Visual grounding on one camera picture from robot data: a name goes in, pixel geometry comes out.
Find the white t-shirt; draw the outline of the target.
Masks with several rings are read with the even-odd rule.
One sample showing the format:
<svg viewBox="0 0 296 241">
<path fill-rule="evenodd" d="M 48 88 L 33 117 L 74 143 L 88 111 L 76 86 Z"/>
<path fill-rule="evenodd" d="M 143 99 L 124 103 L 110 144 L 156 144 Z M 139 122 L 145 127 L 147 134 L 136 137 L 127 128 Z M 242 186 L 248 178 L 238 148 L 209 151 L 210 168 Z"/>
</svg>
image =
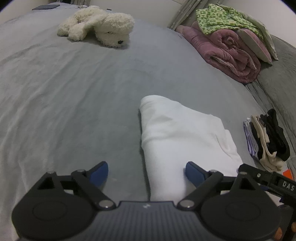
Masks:
<svg viewBox="0 0 296 241">
<path fill-rule="evenodd" d="M 151 201 L 178 203 L 194 190 L 185 177 L 189 161 L 237 176 L 243 162 L 220 118 L 158 95 L 144 97 L 139 109 Z"/>
</svg>

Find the orange card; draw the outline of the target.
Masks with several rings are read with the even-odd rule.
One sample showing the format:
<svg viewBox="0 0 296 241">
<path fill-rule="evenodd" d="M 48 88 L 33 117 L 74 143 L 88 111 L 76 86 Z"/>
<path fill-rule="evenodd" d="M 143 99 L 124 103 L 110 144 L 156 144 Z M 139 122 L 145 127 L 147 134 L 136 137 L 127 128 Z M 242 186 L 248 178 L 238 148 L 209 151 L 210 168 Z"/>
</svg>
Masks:
<svg viewBox="0 0 296 241">
<path fill-rule="evenodd" d="M 286 178 L 289 178 L 290 180 L 293 180 L 293 176 L 292 176 L 292 172 L 290 169 L 287 169 L 285 171 L 283 171 L 283 176 L 285 176 Z"/>
</svg>

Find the beige folded garment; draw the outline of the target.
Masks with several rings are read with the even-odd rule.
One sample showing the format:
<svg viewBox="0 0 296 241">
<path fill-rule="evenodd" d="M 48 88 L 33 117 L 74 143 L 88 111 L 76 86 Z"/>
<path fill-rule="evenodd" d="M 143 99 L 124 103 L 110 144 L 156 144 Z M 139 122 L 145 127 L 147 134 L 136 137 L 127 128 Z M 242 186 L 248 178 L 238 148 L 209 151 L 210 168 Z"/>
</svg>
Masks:
<svg viewBox="0 0 296 241">
<path fill-rule="evenodd" d="M 260 164 L 268 172 L 279 172 L 284 166 L 284 161 L 277 157 L 277 151 L 270 152 L 268 150 L 268 144 L 270 142 L 269 137 L 266 132 L 266 128 L 259 121 L 259 116 L 252 115 L 251 121 L 256 129 L 257 137 L 260 138 L 260 143 L 263 149 L 262 157 L 259 159 Z"/>
</svg>

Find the black folded garment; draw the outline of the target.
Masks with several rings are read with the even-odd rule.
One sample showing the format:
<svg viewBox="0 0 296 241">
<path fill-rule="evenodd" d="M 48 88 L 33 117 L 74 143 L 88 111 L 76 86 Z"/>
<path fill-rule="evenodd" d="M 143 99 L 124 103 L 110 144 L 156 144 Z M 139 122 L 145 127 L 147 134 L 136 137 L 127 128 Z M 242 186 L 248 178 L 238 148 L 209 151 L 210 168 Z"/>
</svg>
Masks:
<svg viewBox="0 0 296 241">
<path fill-rule="evenodd" d="M 269 137 L 268 150 L 270 152 L 277 151 L 276 156 L 281 158 L 284 162 L 290 157 L 290 147 L 288 145 L 287 139 L 283 132 L 283 128 L 278 124 L 277 113 L 274 109 L 267 111 L 267 114 L 257 115 L 259 116 L 259 121 L 266 128 L 267 135 Z M 263 149 L 260 143 L 260 138 L 257 137 L 256 129 L 250 121 L 251 129 L 255 140 L 257 141 L 259 147 L 258 157 L 262 157 Z"/>
</svg>

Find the lavender folded garment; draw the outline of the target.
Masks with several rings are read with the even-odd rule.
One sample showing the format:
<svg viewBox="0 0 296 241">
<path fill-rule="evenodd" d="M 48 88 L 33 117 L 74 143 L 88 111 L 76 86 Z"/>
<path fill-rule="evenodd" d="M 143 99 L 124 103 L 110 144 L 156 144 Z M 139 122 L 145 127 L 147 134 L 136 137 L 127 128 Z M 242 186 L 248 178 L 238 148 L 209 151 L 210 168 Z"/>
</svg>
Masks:
<svg viewBox="0 0 296 241">
<path fill-rule="evenodd" d="M 255 138 L 253 136 L 250 121 L 251 121 L 251 119 L 247 118 L 247 120 L 245 120 L 243 122 L 243 130 L 244 130 L 246 140 L 247 140 L 247 144 L 248 144 L 248 151 L 249 151 L 250 155 L 255 160 L 258 161 L 259 147 L 258 147 L 257 141 L 255 140 Z"/>
</svg>

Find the grey quilted mat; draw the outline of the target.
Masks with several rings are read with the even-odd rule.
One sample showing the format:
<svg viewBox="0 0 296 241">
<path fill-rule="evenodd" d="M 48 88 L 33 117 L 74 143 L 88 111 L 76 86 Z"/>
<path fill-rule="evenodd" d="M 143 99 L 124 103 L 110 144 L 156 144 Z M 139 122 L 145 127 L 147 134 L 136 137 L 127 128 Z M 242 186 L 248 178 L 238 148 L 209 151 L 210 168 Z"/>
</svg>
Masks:
<svg viewBox="0 0 296 241">
<path fill-rule="evenodd" d="M 292 152 L 295 152 L 295 47 L 271 36 L 278 60 L 265 62 L 257 78 L 246 85 L 264 112 L 274 108 Z"/>
</svg>

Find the pink quilt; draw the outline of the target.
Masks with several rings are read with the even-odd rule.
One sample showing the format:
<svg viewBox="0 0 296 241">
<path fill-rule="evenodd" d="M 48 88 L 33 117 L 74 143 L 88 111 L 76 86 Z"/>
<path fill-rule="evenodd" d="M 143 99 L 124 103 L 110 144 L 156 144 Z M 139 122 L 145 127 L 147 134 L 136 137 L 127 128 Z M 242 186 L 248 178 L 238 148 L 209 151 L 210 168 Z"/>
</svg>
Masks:
<svg viewBox="0 0 296 241">
<path fill-rule="evenodd" d="M 208 64 L 242 84 L 253 82 L 260 72 L 259 59 L 233 30 L 220 29 L 207 36 L 198 26 L 180 25 L 176 31 Z"/>
</svg>

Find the pink white pillow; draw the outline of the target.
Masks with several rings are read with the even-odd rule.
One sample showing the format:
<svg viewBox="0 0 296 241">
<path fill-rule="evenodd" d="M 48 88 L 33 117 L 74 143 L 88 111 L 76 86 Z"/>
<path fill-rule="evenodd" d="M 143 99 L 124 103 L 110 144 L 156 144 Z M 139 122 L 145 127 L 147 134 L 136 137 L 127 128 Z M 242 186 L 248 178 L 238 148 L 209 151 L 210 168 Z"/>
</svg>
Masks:
<svg viewBox="0 0 296 241">
<path fill-rule="evenodd" d="M 258 59 L 272 65 L 272 58 L 269 51 L 254 32 L 248 29 L 238 29 L 236 33 Z"/>
</svg>

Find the white plush dog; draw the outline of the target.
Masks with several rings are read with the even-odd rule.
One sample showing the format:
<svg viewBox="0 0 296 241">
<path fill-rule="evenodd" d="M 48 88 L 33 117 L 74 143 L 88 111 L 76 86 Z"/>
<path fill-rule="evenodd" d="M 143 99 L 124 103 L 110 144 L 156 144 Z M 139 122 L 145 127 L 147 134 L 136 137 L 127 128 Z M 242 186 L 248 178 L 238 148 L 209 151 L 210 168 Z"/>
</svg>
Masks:
<svg viewBox="0 0 296 241">
<path fill-rule="evenodd" d="M 121 48 L 130 41 L 135 21 L 129 14 L 109 13 L 98 6 L 79 9 L 60 23 L 57 35 L 80 42 L 93 33 L 100 44 Z"/>
</svg>

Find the pale green pillow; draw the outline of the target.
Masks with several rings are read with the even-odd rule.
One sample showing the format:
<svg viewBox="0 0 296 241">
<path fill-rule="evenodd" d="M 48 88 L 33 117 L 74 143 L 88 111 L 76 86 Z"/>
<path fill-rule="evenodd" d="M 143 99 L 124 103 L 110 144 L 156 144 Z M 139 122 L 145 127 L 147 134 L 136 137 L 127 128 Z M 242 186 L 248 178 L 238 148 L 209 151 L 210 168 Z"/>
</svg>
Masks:
<svg viewBox="0 0 296 241">
<path fill-rule="evenodd" d="M 241 18 L 243 18 L 247 22 L 252 23 L 256 27 L 256 31 L 251 31 L 254 32 L 259 37 L 259 39 L 265 44 L 267 50 L 269 51 L 269 54 L 273 57 L 273 59 L 278 60 L 271 35 L 269 34 L 266 26 L 262 22 L 255 20 L 252 16 L 246 14 L 245 12 L 237 11 L 232 7 L 224 6 L 221 4 L 219 4 L 219 6 L 222 7 L 224 10 L 229 11 L 229 13 L 234 13 L 238 16 L 241 16 Z"/>
</svg>

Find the green patterned blanket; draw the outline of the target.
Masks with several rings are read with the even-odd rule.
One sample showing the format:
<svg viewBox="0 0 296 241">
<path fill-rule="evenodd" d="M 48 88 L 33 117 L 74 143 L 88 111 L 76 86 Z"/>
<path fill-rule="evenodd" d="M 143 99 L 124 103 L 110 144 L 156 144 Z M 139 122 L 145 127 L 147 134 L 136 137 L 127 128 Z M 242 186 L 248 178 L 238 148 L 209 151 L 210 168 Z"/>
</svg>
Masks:
<svg viewBox="0 0 296 241">
<path fill-rule="evenodd" d="M 221 29 L 247 28 L 256 31 L 256 27 L 252 23 L 247 22 L 241 16 L 229 13 L 217 4 L 209 4 L 205 9 L 197 9 L 196 17 L 199 29 L 204 35 L 210 35 Z"/>
</svg>

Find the grey curtain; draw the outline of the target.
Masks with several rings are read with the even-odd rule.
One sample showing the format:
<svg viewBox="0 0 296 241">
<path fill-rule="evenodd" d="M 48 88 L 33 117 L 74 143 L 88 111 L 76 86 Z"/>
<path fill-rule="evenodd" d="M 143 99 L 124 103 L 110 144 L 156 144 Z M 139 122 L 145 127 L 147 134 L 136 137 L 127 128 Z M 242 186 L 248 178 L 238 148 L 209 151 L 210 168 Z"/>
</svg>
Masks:
<svg viewBox="0 0 296 241">
<path fill-rule="evenodd" d="M 175 30 L 196 9 L 203 8 L 209 1 L 185 0 L 177 10 L 167 28 Z"/>
</svg>

